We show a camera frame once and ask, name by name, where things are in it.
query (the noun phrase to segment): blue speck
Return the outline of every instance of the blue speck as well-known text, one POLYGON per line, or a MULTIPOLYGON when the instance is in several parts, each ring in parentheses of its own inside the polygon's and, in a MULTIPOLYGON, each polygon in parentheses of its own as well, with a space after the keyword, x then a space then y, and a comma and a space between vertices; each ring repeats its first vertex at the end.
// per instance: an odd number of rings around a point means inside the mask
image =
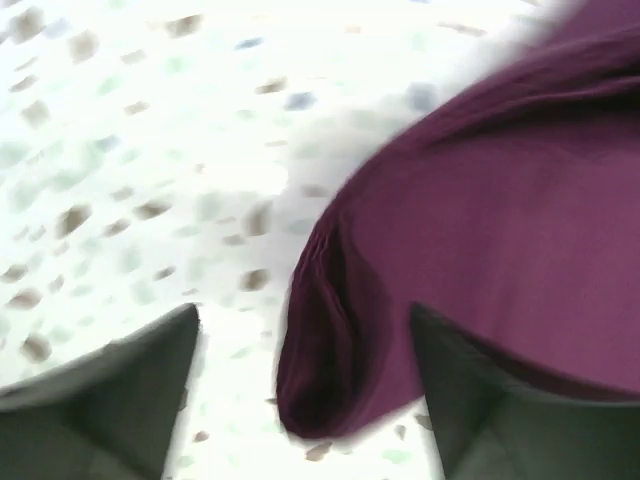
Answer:
POLYGON ((71 29, 71 25, 64 18, 59 18, 47 26, 44 33, 49 38, 59 38, 71 29))
POLYGON ((248 38, 236 45, 236 50, 245 50, 247 48, 257 47, 258 45, 262 45, 263 42, 264 39, 262 37, 248 38))
POLYGON ((115 135, 109 135, 108 137, 96 140, 95 143, 100 151, 110 152, 120 144, 120 139, 115 135))
POLYGON ((298 111, 306 110, 316 103, 316 97, 311 92, 294 93, 289 96, 285 110, 298 111))
POLYGON ((304 160, 309 160, 317 157, 319 152, 320 147, 317 144, 307 143, 305 145, 302 145, 302 147, 300 147, 296 151, 296 157, 304 160))
POLYGON ((286 230, 293 235, 307 235, 315 222, 310 218, 294 220, 286 226, 286 230))
POLYGON ((414 83, 407 89, 407 103, 414 110, 430 112, 435 106, 433 86, 428 83, 414 83))

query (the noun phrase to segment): maroon skirt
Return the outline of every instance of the maroon skirt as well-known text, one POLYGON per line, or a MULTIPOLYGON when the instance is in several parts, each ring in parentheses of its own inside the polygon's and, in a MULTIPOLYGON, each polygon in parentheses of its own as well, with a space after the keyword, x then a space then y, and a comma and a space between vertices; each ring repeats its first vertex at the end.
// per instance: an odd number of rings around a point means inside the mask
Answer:
POLYGON ((385 146, 295 270, 284 427, 343 436, 421 396, 409 306, 562 381, 640 394, 640 3, 591 0, 385 146))

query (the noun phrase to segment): fabric fold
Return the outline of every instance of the fabric fold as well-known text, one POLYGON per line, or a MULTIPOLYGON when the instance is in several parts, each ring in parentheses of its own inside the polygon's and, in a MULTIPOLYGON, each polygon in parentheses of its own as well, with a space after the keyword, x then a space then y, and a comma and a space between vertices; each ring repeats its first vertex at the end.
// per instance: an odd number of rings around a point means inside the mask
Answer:
POLYGON ((421 395, 414 301, 535 368, 640 394, 639 40, 640 6, 591 0, 345 184, 293 276, 287 430, 344 436, 421 395))

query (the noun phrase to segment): brown speck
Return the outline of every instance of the brown speck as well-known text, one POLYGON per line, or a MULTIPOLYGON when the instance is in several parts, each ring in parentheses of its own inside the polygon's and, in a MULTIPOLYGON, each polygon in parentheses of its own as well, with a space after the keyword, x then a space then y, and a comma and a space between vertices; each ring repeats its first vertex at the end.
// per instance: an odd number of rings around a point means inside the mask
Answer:
POLYGON ((254 270, 253 272, 246 273, 244 277, 242 277, 240 289, 247 292, 261 290, 268 282, 269 272, 263 269, 254 270))
POLYGON ((25 69, 29 68, 31 65, 33 65, 34 63, 36 63, 36 57, 32 57, 29 60, 27 60, 25 63, 23 63, 22 65, 18 65, 15 68, 15 71, 19 72, 21 70, 25 70, 25 69))
POLYGON ((149 220, 150 218, 155 218, 159 215, 162 215, 164 212, 166 212, 170 208, 171 208, 171 205, 152 200, 145 203, 144 205, 140 205, 139 207, 136 207, 134 212, 142 220, 149 220))
POLYGON ((220 220, 218 220, 216 223, 218 225, 226 225, 228 223, 233 223, 235 221, 236 221, 235 217, 224 217, 224 218, 221 218, 220 220))
POLYGON ((36 230, 29 236, 29 240, 31 240, 32 242, 37 242, 44 236, 46 232, 47 231, 45 230, 45 228, 41 226, 38 230, 36 230))
POLYGON ((414 415, 414 418, 416 419, 416 422, 418 422, 418 425, 425 430, 433 430, 433 427, 431 426, 431 417, 429 417, 429 415, 418 414, 414 415))
POLYGON ((187 405, 189 404, 189 389, 185 388, 182 392, 182 397, 180 398, 180 406, 178 407, 178 411, 181 412, 187 405))
POLYGON ((59 257, 63 253, 69 250, 69 244, 67 242, 61 243, 56 248, 53 249, 53 256, 59 257))
POLYGON ((176 273, 176 267, 166 267, 153 274, 154 280, 162 280, 176 273))
POLYGON ((288 145, 289 142, 287 142, 286 140, 273 140, 271 142, 267 142, 264 144, 265 147, 284 147, 285 145, 288 145))
POLYGON ((141 62, 145 58, 147 58, 147 55, 144 53, 144 51, 136 50, 135 52, 131 52, 131 53, 127 53, 125 55, 122 55, 120 57, 120 60, 122 60, 122 63, 124 63, 126 65, 132 65, 134 63, 141 62))
POLYGON ((34 155, 27 159, 27 165, 37 165, 40 162, 40 155, 34 155))
POLYGON ((89 60, 98 51, 98 37, 88 30, 69 39, 69 50, 74 63, 89 60))
POLYGON ((193 436, 193 443, 201 443, 209 440, 209 434, 205 431, 200 431, 193 436))
POLYGON ((129 220, 121 218, 120 220, 115 221, 111 225, 108 225, 104 229, 104 236, 113 237, 114 235, 117 235, 120 232, 124 232, 127 228, 129 228, 130 225, 131 225, 131 222, 129 222, 129 220))
POLYGON ((173 185, 174 183, 176 183, 176 181, 173 178, 169 178, 167 180, 163 180, 161 182, 156 183, 155 188, 168 187, 169 185, 173 185))
POLYGON ((224 237, 222 239, 222 243, 230 246, 242 245, 244 243, 244 238, 240 235, 229 235, 228 237, 224 237))
POLYGON ((49 109, 40 100, 36 100, 28 107, 24 108, 21 112, 22 118, 24 118, 29 125, 33 128, 37 128, 49 120, 49 109))
POLYGON ((42 363, 51 356, 51 345, 46 338, 37 333, 31 333, 22 344, 20 351, 31 361, 42 363))
POLYGON ((14 283, 24 277, 27 270, 26 265, 12 265, 2 274, 0 279, 2 279, 3 282, 14 283))
POLYGON ((173 22, 167 22, 167 30, 174 38, 184 37, 197 31, 201 24, 202 15, 190 15, 173 22))
POLYGON ((38 78, 35 75, 27 75, 25 78, 20 80, 18 83, 14 84, 9 91, 12 93, 23 92, 29 87, 35 85, 38 81, 38 78))
POLYGON ((324 442, 316 445, 305 454, 305 458, 310 462, 319 462, 331 450, 331 442, 324 442))
POLYGON ((459 23, 441 22, 438 24, 438 26, 442 28, 448 28, 463 35, 471 35, 472 37, 482 37, 487 33, 486 30, 472 27, 470 25, 462 25, 459 23))
POLYGON ((251 237, 264 235, 269 230, 269 213, 271 203, 267 202, 255 207, 247 217, 247 234, 251 237))
POLYGON ((124 113, 126 113, 127 115, 137 115, 138 113, 144 112, 148 108, 149 104, 140 100, 139 102, 132 103, 131 105, 124 107, 124 113))
POLYGON ((122 187, 116 190, 115 192, 111 193, 111 198, 119 202, 122 200, 126 200, 127 198, 130 198, 132 195, 133 195, 133 188, 122 187))
POLYGON ((31 310, 42 300, 42 295, 33 288, 23 290, 17 293, 11 300, 7 302, 7 307, 17 310, 31 310))
POLYGON ((58 238, 63 238, 78 229, 91 216, 91 208, 76 205, 58 219, 58 238))
POLYGON ((18 233, 16 233, 13 236, 13 239, 16 242, 19 242, 20 240, 23 240, 24 237, 26 237, 28 233, 29 233, 29 227, 24 227, 22 230, 20 230, 18 233))
POLYGON ((533 48, 533 45, 520 41, 512 42, 511 45, 521 50, 531 50, 533 48))
POLYGON ((329 195, 326 188, 320 185, 303 185, 302 195, 308 198, 322 198, 329 195))
POLYGON ((60 291, 63 285, 64 278, 62 277, 62 275, 58 275, 58 277, 49 284, 49 291, 51 293, 57 293, 60 291))
POLYGON ((404 425, 396 425, 396 428, 394 428, 393 431, 398 435, 400 440, 404 440, 404 437, 407 435, 407 427, 404 425))
POLYGON ((37 8, 29 7, 11 19, 11 36, 15 43, 31 40, 42 30, 44 30, 44 17, 42 10, 37 8))
POLYGON ((279 92, 280 90, 284 90, 286 86, 287 86, 287 79, 278 78, 275 80, 270 80, 264 85, 261 85, 258 88, 256 88, 256 93, 259 95, 263 95, 265 93, 275 93, 275 92, 279 92))
POLYGON ((104 347, 102 347, 102 353, 110 354, 118 350, 118 348, 120 348, 119 342, 109 342, 104 347))

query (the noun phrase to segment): white floor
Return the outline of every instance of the white floor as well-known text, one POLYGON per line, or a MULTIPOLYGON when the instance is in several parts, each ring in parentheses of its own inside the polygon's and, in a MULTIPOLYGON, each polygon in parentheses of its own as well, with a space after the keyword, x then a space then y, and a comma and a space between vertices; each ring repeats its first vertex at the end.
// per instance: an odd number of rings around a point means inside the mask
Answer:
POLYGON ((437 475, 422 405, 350 445, 280 431, 288 276, 342 181, 556 2, 4 4, 0 385, 199 302, 174 480, 437 475))

